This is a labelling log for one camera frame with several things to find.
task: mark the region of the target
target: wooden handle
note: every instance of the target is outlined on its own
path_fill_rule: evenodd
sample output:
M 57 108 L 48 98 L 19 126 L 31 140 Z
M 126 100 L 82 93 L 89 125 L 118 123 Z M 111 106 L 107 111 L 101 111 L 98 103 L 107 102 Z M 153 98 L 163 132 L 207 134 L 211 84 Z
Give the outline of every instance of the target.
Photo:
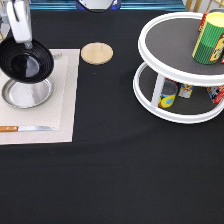
M 18 129 L 18 126 L 0 126 L 0 132 L 16 132 Z

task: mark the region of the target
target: knife blade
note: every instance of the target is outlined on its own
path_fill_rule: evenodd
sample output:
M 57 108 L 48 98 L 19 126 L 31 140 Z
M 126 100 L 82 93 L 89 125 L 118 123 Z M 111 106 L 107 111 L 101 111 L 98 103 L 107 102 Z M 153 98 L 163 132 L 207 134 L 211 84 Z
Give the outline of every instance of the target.
M 57 131 L 48 126 L 0 126 L 0 132 L 17 132 L 17 131 Z

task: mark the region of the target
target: wooden coaster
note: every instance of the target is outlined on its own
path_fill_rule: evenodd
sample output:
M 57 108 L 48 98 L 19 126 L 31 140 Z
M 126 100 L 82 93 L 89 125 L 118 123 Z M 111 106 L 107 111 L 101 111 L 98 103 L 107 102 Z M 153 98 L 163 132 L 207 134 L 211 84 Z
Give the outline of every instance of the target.
M 90 43 L 81 51 L 82 59 L 93 65 L 104 64 L 113 57 L 112 48 L 104 43 Z

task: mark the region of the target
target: black tablecloth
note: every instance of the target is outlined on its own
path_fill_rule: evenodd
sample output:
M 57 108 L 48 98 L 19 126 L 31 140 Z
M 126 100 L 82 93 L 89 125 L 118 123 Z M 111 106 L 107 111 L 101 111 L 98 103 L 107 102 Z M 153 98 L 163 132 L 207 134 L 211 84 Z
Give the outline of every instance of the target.
M 32 11 L 47 47 L 103 42 L 114 56 L 100 66 L 80 58 L 72 143 L 0 147 L 0 223 L 223 223 L 224 114 L 171 123 L 133 92 L 141 29 L 164 13 Z

